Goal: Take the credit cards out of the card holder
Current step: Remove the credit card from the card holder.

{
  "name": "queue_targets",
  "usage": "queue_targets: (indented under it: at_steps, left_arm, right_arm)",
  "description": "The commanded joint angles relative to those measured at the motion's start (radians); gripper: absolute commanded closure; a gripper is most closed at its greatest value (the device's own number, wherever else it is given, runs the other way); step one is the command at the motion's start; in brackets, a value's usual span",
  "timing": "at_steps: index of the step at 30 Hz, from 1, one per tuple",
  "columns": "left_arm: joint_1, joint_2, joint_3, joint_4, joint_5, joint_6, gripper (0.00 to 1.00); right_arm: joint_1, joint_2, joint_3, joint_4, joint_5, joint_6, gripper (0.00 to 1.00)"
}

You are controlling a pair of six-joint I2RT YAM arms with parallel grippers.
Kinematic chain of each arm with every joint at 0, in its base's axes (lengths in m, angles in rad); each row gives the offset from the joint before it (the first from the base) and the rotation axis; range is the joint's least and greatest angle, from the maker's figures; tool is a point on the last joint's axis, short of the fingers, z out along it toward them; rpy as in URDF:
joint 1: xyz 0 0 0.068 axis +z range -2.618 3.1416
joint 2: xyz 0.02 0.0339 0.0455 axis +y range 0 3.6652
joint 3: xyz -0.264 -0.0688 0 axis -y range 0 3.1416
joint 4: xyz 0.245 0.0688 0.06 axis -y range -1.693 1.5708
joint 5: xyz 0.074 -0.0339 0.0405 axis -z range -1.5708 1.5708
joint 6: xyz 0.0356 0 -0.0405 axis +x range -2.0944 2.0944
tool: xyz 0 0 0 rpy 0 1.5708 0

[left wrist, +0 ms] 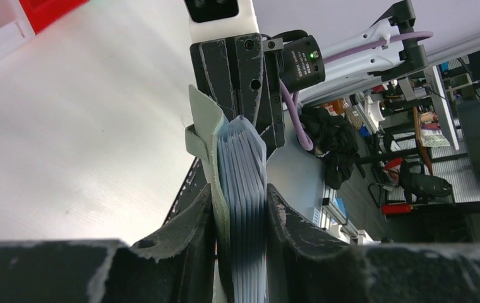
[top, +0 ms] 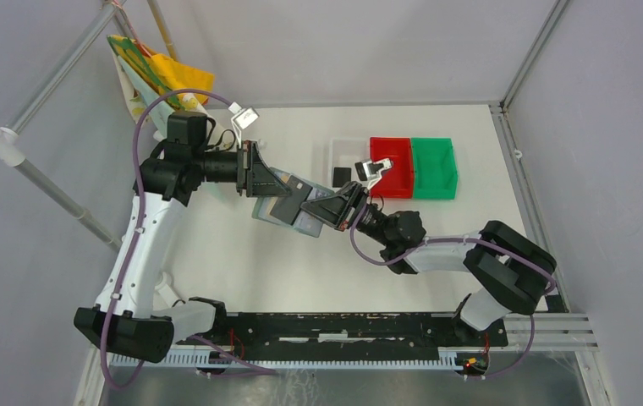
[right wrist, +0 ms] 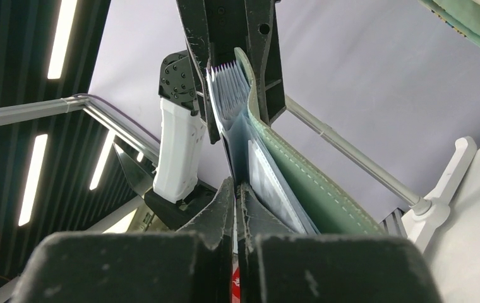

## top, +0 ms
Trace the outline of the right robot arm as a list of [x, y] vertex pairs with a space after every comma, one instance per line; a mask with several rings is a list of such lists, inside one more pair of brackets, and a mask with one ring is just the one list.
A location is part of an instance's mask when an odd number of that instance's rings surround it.
[[491, 220], [457, 236], [430, 236], [418, 211], [387, 215], [369, 197], [367, 188], [348, 182], [332, 195], [304, 201], [300, 210], [331, 228], [349, 231], [359, 257], [397, 275], [472, 275], [480, 288], [462, 300], [451, 323], [458, 343], [476, 343], [506, 315], [533, 315], [541, 298], [558, 285], [554, 257], [504, 222]]

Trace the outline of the dark grey credit card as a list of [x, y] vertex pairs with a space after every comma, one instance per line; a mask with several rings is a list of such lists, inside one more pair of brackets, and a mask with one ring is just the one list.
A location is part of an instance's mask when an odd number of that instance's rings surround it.
[[307, 200], [312, 186], [300, 178], [290, 175], [286, 185], [292, 190], [292, 195], [278, 198], [272, 205], [270, 216], [280, 222], [293, 226], [300, 214], [300, 205]]

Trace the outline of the black credit card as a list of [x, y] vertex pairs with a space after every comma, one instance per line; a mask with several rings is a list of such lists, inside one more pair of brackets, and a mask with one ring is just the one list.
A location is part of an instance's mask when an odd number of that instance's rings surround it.
[[334, 167], [332, 169], [332, 187], [334, 189], [340, 189], [352, 180], [353, 172], [350, 167]]

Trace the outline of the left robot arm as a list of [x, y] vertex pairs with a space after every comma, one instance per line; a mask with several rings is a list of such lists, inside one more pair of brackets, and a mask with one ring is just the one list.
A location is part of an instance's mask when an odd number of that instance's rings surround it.
[[246, 197], [286, 197], [291, 189], [264, 163], [254, 141], [236, 151], [209, 150], [209, 123], [203, 112], [171, 114], [159, 156], [138, 164], [129, 226], [110, 278], [94, 304], [74, 316], [74, 326], [103, 355], [159, 363], [190, 336], [214, 345], [228, 335], [220, 301], [197, 298], [153, 309], [173, 232], [205, 182], [233, 184]]

